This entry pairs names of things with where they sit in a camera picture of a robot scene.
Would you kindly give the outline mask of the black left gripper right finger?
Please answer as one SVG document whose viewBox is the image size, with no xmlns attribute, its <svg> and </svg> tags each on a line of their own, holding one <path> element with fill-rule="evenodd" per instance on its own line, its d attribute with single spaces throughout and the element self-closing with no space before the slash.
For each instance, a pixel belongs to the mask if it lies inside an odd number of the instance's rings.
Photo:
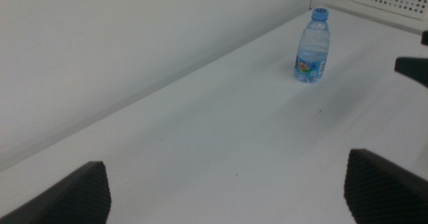
<svg viewBox="0 0 428 224">
<path fill-rule="evenodd" d="M 344 198 L 356 223 L 427 223 L 427 180 L 367 149 L 349 152 Z"/>
</svg>

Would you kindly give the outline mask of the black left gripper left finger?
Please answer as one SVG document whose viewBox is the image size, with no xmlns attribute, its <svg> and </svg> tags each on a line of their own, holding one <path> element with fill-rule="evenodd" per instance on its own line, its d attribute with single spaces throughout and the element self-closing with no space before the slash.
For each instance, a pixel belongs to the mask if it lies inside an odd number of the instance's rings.
<svg viewBox="0 0 428 224">
<path fill-rule="evenodd" d="M 1 224 L 106 224 L 110 208 L 106 167 L 87 162 L 2 217 Z"/>
</svg>

